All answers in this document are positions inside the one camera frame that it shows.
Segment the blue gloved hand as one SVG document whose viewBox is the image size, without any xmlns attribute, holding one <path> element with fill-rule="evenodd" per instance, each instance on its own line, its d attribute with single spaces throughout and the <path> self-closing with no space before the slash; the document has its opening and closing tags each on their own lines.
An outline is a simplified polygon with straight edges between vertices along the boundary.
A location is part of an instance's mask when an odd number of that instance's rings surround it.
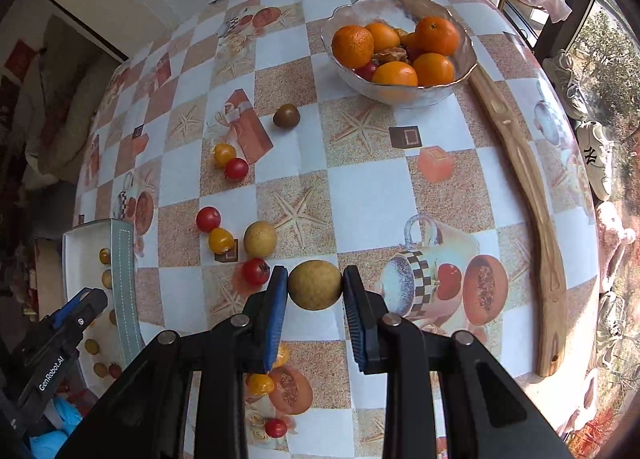
<svg viewBox="0 0 640 459">
<path fill-rule="evenodd" d="M 81 423 L 78 409 L 62 397 L 55 397 L 44 411 L 44 422 L 50 423 L 53 430 L 33 436 L 29 439 L 32 454 L 37 459 L 54 458 L 67 439 Z"/>
</svg>

